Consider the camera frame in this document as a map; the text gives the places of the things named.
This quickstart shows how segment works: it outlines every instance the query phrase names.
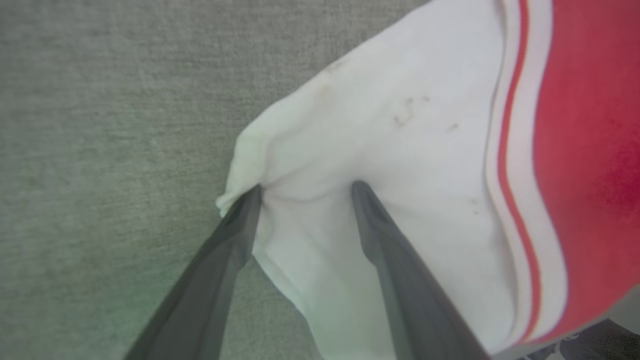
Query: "gray fabric surface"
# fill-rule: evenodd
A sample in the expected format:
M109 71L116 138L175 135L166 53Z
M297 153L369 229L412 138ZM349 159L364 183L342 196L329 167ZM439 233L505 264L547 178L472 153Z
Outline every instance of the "gray fabric surface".
M0 3L0 359L119 359L215 228L234 139L421 0ZM255 262L224 359L317 359Z

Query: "red stripe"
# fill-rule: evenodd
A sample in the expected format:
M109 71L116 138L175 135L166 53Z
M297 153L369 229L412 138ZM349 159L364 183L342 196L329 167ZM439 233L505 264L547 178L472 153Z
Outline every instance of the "red stripe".
M509 93L507 94L507 102L504 108L504 119L502 120L502 133L500 134L500 149L498 151L498 180L500 182L500 188L504 195L504 200L507 203L507 207L511 212L511 216L516 224L522 245L524 246L527 254L527 260L529 262L529 269L531 271L531 285L532 285L532 309L531 318L529 319L529 325L525 334L520 339L523 342L534 329L534 326L538 322L538 316L540 314L540 268L538 265L538 259L536 258L533 250L533 245L527 229L524 226L522 216L518 211L515 199L513 198L513 192L509 186L507 178L507 142L509 139L509 127L511 125L511 111L513 109L513 98L515 96L516 89L518 88L518 82L520 75L522 74L522 67L524 64L524 58L527 51L527 41L529 39L529 9L527 7L526 0L519 0L520 5L520 47L518 48L518 58L516 59L516 67L513 73L513 78L509 86Z

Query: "gray carpet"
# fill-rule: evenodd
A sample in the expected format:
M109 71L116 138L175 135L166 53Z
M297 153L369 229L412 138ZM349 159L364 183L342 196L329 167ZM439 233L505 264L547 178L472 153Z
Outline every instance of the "gray carpet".
M0 3L0 359L120 359L219 220L234 138L423 0ZM319 359L255 263L223 359Z

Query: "red fabric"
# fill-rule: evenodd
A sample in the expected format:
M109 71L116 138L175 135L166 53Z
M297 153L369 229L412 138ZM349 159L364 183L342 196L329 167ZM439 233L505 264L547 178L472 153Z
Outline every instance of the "red fabric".
M569 292L541 340L584 325L640 282L640 1L557 0L553 27L534 166Z

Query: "white cloth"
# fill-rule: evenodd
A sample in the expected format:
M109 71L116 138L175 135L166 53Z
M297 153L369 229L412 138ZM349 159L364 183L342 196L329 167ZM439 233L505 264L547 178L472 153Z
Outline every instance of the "white cloth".
M369 183L489 352L515 313L483 180L500 3L435 0L270 106L237 139L224 195L264 187L254 256L326 360L395 359L350 186Z

